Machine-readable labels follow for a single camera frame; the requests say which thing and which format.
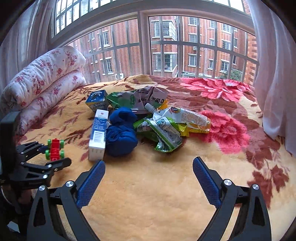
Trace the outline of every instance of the toy car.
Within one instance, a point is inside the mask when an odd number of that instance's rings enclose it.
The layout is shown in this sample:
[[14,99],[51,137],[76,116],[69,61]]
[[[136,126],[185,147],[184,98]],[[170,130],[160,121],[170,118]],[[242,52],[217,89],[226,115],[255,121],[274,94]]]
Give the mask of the toy car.
[[48,150],[45,151],[45,157],[47,160],[56,161],[65,158],[64,150],[64,140],[52,139],[47,141]]

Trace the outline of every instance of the yellow blanket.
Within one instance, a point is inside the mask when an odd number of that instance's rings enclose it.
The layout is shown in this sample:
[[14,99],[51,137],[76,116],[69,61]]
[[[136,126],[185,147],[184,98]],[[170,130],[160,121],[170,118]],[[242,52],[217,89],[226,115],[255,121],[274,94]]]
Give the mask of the yellow blanket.
[[[153,143],[141,139],[125,157],[105,154],[106,174],[89,206],[82,208],[99,239],[197,240],[215,212],[192,171],[193,159],[201,156],[210,169],[236,185],[260,185],[269,208],[272,240],[280,240],[296,215],[296,161],[285,150],[283,138],[273,141],[263,132],[253,88],[245,84],[138,75],[88,85],[72,91],[20,143],[65,140],[65,156],[72,159],[72,165],[55,173],[51,182],[52,187],[62,186],[92,166],[87,157],[94,113],[85,104],[87,95],[97,89],[111,93],[147,85],[166,88],[169,104],[208,116],[211,132],[192,133],[172,153],[157,152]],[[47,161],[39,155],[32,162]],[[229,238],[238,210],[222,240]]]

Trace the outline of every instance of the floral blanket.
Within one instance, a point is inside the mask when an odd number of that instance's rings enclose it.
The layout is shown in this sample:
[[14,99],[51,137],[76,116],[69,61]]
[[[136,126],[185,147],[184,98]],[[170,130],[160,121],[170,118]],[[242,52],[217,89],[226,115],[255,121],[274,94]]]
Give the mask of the floral blanket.
[[[284,139],[270,139],[262,128],[262,112],[254,89],[232,80],[132,76],[120,81],[87,85],[72,91],[20,140],[21,143],[59,138],[72,165],[55,173],[52,187],[75,180],[92,166],[87,160],[94,113],[85,104],[94,90],[130,91],[145,86],[168,90],[169,104],[198,111],[212,121],[209,134],[194,134],[172,153],[154,150],[140,139],[121,158],[105,154],[106,174],[89,206],[82,209],[101,240],[197,240],[215,212],[193,171],[201,156],[210,169],[236,185],[260,186],[269,212],[272,240],[279,241],[296,216],[296,161]],[[39,155],[33,163],[45,163]],[[234,227],[235,208],[222,240]],[[69,235],[70,228],[61,217]]]

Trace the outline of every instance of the metal screw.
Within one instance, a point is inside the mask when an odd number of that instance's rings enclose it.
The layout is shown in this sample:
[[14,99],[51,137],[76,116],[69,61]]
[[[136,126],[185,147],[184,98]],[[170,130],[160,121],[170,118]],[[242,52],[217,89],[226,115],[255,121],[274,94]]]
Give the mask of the metal screw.
[[44,189],[45,189],[45,186],[44,185],[42,185],[42,186],[39,187],[39,191],[44,191]]
[[253,184],[252,186],[255,190],[258,190],[259,189],[259,186],[257,184]]
[[224,180],[224,184],[227,186],[230,186],[232,184],[232,182],[228,179]]
[[72,181],[66,182],[67,187],[72,187],[73,185],[74,185],[74,182],[72,182]]

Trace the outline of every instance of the white curtain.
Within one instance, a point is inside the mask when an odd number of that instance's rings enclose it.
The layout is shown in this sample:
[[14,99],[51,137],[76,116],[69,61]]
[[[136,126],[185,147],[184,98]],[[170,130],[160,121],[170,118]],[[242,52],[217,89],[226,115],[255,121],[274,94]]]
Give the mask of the white curtain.
[[55,0],[36,0],[12,26],[0,46],[0,95],[9,81],[48,51],[48,27]]
[[248,0],[254,22],[259,69],[254,87],[263,112],[263,129],[272,139],[285,137],[296,156],[296,43],[262,1]]

